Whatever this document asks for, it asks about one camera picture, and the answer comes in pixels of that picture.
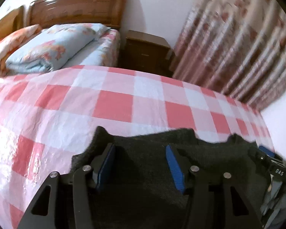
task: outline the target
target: checkered tablecloth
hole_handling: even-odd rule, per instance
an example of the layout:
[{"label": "checkered tablecloth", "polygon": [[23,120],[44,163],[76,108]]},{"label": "checkered tablecloth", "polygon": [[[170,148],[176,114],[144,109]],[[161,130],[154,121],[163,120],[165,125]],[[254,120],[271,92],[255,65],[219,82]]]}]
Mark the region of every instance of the checkered tablecloth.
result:
[{"label": "checkered tablecloth", "polygon": [[209,142],[237,133],[273,150],[259,112],[178,80],[87,65],[0,79],[3,229],[17,228],[51,171],[68,173],[98,125],[122,136],[191,127]]}]

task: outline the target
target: screw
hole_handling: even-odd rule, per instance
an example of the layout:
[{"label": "screw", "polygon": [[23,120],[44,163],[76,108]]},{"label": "screw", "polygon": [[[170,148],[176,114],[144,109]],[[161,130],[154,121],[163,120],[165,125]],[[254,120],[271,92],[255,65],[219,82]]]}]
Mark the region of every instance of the screw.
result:
[{"label": "screw", "polygon": [[52,171],[50,173],[50,177],[52,177],[52,178],[57,177],[57,175],[58,175],[57,171]]},{"label": "screw", "polygon": [[89,170],[91,170],[91,166],[90,165],[83,166],[83,171],[89,171]]},{"label": "screw", "polygon": [[193,166],[191,166],[190,170],[191,170],[192,172],[198,172],[198,171],[199,171],[199,167],[196,166],[196,165],[193,165]]},{"label": "screw", "polygon": [[230,178],[232,177],[232,175],[231,175],[229,172],[225,172],[225,173],[223,174],[223,177],[224,177],[224,178],[227,178],[227,179],[230,179]]}]

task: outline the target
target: nightstand top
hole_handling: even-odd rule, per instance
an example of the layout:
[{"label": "nightstand top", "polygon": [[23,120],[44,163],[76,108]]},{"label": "nightstand top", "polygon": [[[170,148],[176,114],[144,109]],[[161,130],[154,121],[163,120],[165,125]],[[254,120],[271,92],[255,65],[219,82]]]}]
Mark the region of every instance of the nightstand top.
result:
[{"label": "nightstand top", "polygon": [[146,42],[146,43],[152,43],[154,45],[159,45],[165,48],[170,48],[170,45],[165,39],[159,36],[148,34],[148,33],[141,33],[137,31],[129,30],[126,35],[126,39],[137,40],[137,41]]}]

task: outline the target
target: curtain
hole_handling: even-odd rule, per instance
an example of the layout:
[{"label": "curtain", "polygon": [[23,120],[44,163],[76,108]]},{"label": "curtain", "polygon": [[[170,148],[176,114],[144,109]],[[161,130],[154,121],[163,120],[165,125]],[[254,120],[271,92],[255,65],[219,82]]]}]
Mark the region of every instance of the curtain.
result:
[{"label": "curtain", "polygon": [[173,78],[258,110],[286,90],[286,14],[276,0],[200,0],[174,52]]}]

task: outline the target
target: black cloth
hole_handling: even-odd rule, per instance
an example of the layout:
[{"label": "black cloth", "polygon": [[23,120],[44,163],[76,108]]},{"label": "black cloth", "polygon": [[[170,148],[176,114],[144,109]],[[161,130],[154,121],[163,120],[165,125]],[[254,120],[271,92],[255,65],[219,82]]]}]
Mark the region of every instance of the black cloth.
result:
[{"label": "black cloth", "polygon": [[227,142],[208,143],[196,138],[192,129],[158,134],[120,137],[97,127],[90,146],[72,158],[74,171],[89,164],[96,145],[116,145],[115,162],[108,184],[100,194],[90,194],[96,228],[181,228],[187,196],[176,190],[165,147],[176,146],[179,153],[210,173],[229,172],[237,179],[257,214],[270,185],[266,170],[256,170],[248,149],[257,147],[238,135]]}]

